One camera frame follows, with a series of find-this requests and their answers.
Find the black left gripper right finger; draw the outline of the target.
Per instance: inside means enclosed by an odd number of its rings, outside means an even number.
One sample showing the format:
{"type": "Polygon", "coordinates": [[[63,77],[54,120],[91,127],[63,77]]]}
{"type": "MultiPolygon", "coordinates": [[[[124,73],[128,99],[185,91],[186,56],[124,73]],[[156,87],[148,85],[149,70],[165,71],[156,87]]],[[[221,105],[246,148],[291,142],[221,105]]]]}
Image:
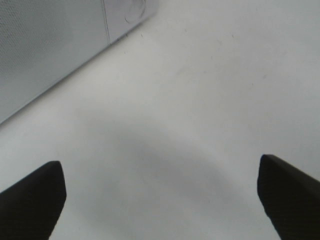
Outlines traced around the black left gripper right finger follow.
{"type": "Polygon", "coordinates": [[[257,195],[282,240],[320,238],[320,182],[281,158],[260,158],[257,195]]]}

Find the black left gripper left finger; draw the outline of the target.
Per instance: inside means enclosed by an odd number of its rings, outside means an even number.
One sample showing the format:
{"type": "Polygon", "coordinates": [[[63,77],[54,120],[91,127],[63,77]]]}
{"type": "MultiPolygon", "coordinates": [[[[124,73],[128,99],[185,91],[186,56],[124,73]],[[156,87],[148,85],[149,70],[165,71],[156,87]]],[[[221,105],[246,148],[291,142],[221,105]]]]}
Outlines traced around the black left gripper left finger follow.
{"type": "Polygon", "coordinates": [[[0,194],[2,240],[47,240],[64,208],[62,165],[49,161],[0,194]]]}

